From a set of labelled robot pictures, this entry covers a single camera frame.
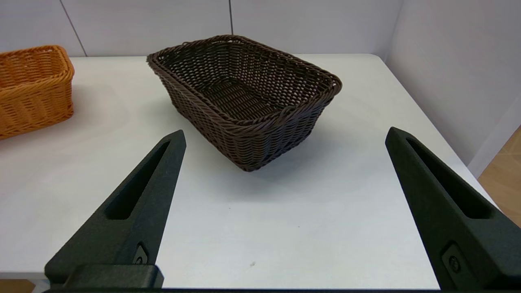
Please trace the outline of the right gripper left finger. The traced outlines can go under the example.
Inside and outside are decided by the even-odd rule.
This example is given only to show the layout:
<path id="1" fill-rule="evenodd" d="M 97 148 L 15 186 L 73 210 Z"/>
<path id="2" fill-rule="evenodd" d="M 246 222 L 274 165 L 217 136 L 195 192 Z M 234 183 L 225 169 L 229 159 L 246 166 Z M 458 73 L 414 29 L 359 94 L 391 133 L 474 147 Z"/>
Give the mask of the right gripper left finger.
<path id="1" fill-rule="evenodd" d="M 51 288 L 161 288 L 156 265 L 186 150 L 163 137 L 45 265 Z"/>

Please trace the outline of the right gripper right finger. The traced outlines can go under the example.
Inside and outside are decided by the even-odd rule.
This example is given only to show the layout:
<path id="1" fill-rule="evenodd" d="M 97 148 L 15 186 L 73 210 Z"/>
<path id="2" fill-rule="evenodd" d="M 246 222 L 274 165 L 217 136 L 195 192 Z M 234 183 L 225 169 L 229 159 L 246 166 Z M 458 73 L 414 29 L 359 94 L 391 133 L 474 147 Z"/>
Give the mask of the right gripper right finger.
<path id="1" fill-rule="evenodd" d="M 519 291 L 521 230 L 415 136 L 385 146 L 442 291 Z"/>

